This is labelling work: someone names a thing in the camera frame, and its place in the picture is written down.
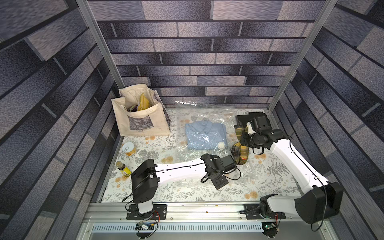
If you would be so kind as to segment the black tray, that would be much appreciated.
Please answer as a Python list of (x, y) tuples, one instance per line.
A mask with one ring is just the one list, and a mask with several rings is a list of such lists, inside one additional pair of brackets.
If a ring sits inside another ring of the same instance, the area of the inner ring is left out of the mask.
[(247, 123), (252, 119), (258, 119), (258, 123), (260, 123), (262, 127), (271, 126), (267, 115), (263, 112), (249, 112), (246, 115), (237, 115), (236, 119), (238, 124), (242, 125), (243, 127), (246, 127)]

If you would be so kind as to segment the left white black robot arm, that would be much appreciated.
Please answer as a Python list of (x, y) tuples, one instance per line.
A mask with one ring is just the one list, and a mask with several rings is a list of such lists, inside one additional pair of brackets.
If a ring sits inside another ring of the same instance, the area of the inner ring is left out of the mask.
[(176, 164), (155, 164), (153, 159), (144, 161), (131, 174), (133, 203), (141, 215), (153, 210), (153, 198), (159, 186), (172, 182), (199, 179), (201, 183), (210, 180), (219, 190), (229, 183), (230, 173), (240, 171), (231, 155), (219, 157), (204, 154), (188, 162)]

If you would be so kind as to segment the yellow black plaid shirt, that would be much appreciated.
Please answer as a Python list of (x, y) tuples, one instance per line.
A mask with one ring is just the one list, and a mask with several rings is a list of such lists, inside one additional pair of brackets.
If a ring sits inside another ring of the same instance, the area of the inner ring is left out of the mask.
[(236, 162), (237, 165), (244, 165), (249, 156), (249, 147), (243, 146), (240, 143), (240, 140), (242, 139), (242, 135), (244, 133), (244, 128), (241, 125), (234, 125), (236, 136), (238, 138), (238, 142), (233, 144), (231, 147), (231, 154)]

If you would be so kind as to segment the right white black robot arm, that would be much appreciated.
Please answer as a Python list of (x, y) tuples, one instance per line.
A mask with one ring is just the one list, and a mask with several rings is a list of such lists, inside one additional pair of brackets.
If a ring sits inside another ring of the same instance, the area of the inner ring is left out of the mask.
[(291, 136), (280, 129), (273, 129), (267, 115), (250, 112), (236, 117), (235, 128), (240, 144), (250, 149), (270, 150), (293, 175), (303, 195), (300, 198), (277, 194), (260, 199), (260, 215), (274, 213), (299, 216), (305, 223), (314, 224), (339, 214), (344, 189), (322, 176), (295, 149)]

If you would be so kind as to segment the light blue shirt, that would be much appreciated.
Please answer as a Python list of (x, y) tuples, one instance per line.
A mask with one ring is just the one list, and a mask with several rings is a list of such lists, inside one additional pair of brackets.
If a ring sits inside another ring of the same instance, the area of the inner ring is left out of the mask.
[(217, 144), (227, 142), (226, 126), (211, 121), (195, 121), (185, 124), (187, 148), (190, 150), (219, 150)]

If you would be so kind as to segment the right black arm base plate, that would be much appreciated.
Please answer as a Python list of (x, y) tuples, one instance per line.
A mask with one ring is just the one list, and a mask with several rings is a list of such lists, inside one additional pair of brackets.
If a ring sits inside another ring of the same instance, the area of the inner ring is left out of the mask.
[(285, 213), (266, 213), (262, 214), (259, 204), (244, 204), (244, 209), (240, 214), (245, 215), (247, 220), (281, 220), (286, 219)]

